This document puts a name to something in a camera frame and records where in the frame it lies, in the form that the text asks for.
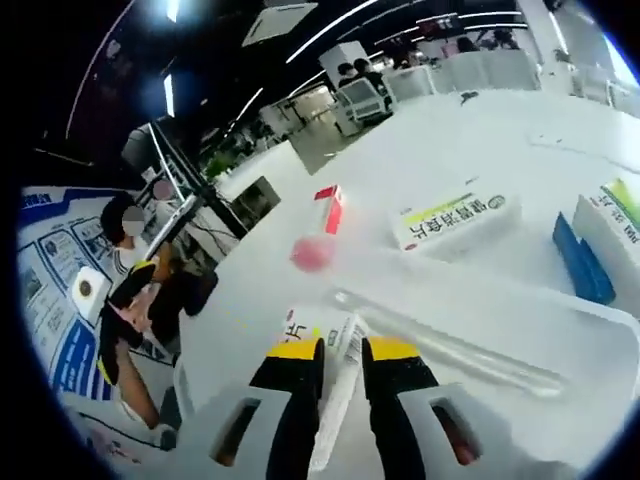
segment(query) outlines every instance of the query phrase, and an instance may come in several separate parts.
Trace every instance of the blue and white poster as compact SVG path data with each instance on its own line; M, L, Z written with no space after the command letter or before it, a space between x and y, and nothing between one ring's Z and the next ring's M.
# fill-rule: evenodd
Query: blue and white poster
M32 187L23 191L19 217L21 304L33 346L54 391L96 400L108 400L112 395L111 386L96 366L99 319L83 318L70 299L69 289L85 265L115 279L113 248L102 233L99 217L115 193L106 189ZM144 358L146 363L161 362L162 368L171 365L150 344L136 353L134 363ZM160 370L155 372L153 365L146 363L139 368L148 377L160 378Z

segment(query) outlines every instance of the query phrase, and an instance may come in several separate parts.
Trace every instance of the clear plastic tray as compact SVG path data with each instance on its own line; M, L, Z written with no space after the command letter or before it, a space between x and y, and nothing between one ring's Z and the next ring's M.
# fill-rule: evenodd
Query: clear plastic tray
M639 383L631 315L390 249L333 249L325 301L412 341L440 383L504 416L529 453L586 467L624 427Z

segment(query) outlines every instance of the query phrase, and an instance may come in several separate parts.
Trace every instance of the floor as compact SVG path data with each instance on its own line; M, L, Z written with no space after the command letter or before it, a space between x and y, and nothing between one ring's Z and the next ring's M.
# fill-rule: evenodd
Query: floor
M363 129L356 135L344 137L335 126L334 116L326 112L289 137L289 140L307 171L313 175L368 130Z

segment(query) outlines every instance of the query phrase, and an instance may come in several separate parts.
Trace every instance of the dark hair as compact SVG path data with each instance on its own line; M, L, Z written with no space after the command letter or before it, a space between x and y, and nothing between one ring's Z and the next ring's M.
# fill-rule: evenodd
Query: dark hair
M353 65L350 63L345 62L338 65L338 73L340 75L346 75L349 70L353 70Z
M366 72L368 66L369 62L364 58L356 58L356 61L353 62L353 67L358 71L358 73Z
M460 53L475 52L478 50L469 37L460 37L456 40L456 43L458 44L458 51Z
M104 236L112 244L117 245L124 240L122 217L127 208L135 205L133 197L126 192L120 192L107 203L100 215L100 226Z

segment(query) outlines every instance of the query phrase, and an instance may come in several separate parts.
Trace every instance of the pillar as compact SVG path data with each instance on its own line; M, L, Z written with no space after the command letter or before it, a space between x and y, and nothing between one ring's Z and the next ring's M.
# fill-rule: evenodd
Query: pillar
M347 42L339 43L331 50L324 52L318 59L320 65L325 69L329 80L335 88L338 88L338 82L340 81L340 74L338 73L338 65L341 63L351 63L357 58L369 58L367 52L364 51L360 42Z
M533 36L542 66L540 82L543 90L558 93L571 93L573 85L571 72L573 67L556 59L556 50L571 54L559 29L555 17L543 0L518 0L520 11L524 14Z

